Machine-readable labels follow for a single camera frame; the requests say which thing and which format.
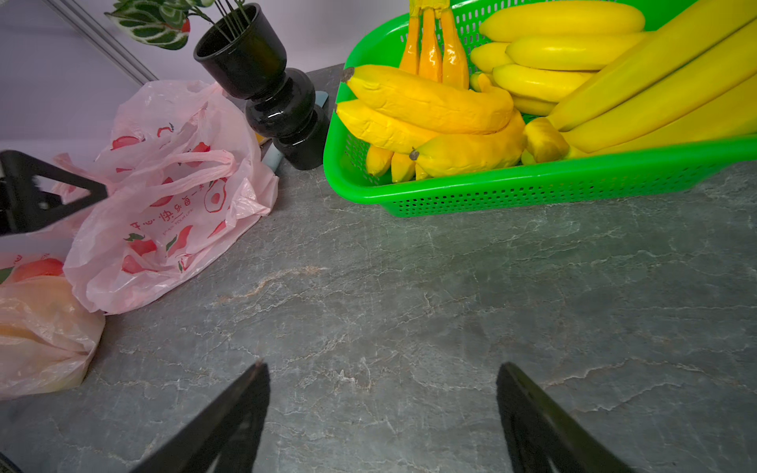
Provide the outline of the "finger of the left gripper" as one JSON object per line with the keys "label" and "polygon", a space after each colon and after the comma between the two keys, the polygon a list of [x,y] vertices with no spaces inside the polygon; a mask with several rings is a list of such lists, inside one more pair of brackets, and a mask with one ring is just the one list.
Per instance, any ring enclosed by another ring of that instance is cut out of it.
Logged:
{"label": "finger of the left gripper", "polygon": [[[55,183],[83,189],[86,195],[64,204],[62,198],[44,191],[37,182],[44,177]],[[1,234],[31,234],[108,198],[102,183],[75,175],[25,153],[1,152]]]}

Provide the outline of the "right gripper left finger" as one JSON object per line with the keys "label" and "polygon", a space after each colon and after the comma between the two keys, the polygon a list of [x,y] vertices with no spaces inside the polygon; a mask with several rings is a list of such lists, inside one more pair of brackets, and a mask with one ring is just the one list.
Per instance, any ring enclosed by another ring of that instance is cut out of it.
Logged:
{"label": "right gripper left finger", "polygon": [[247,369],[136,472],[252,472],[270,403],[270,373]]}

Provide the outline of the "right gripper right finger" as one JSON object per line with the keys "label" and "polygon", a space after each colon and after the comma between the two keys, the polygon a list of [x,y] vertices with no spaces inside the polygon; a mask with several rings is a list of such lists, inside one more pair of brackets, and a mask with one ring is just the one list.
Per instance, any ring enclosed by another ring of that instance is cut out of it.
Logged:
{"label": "right gripper right finger", "polygon": [[630,472],[517,365],[500,366],[497,403],[515,472]]}

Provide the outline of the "pink plastic bag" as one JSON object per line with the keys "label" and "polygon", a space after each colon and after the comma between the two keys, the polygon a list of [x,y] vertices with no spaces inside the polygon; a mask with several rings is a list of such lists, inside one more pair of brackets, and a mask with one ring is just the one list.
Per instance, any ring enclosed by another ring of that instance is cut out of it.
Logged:
{"label": "pink plastic bag", "polygon": [[277,175],[218,84],[156,81],[122,104],[79,175],[108,197],[64,222],[63,271],[89,311],[145,307],[196,276],[273,209]]}
{"label": "pink plastic bag", "polygon": [[72,389],[86,378],[106,317],[64,276],[64,240],[1,239],[1,399]]}

